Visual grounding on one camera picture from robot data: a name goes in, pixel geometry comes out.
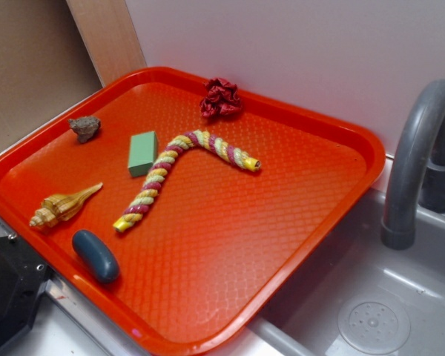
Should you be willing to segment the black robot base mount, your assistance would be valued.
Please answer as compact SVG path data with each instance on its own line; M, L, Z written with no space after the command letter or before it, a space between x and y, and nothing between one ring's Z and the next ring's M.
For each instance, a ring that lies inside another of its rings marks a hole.
M0 237L0 352L32 330L50 273L25 239Z

